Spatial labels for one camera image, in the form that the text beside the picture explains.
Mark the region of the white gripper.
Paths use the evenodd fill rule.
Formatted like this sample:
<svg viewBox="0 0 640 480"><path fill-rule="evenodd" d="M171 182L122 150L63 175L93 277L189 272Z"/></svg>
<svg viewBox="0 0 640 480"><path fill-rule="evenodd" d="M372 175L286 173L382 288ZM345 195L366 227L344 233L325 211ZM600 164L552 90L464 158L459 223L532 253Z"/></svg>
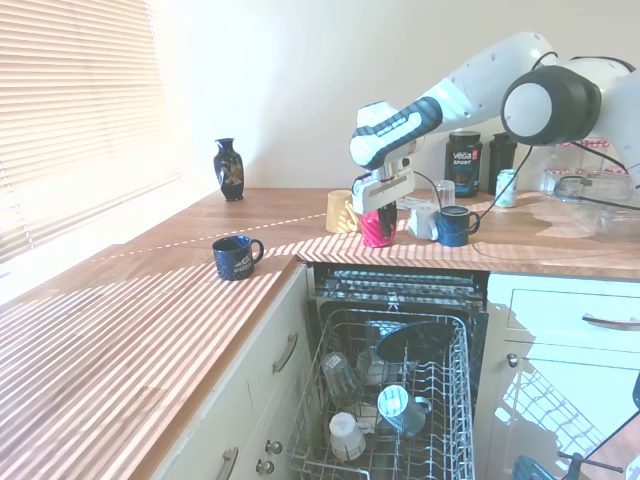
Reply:
<svg viewBox="0 0 640 480"><path fill-rule="evenodd" d="M409 195L414 189L415 177L411 168L385 181L375 178L372 172L365 173L357 177L352 184L352 205L357 214L366 214L378 209L381 235L388 235L388 227L389 234L394 235L397 227L395 201Z"/></svg>

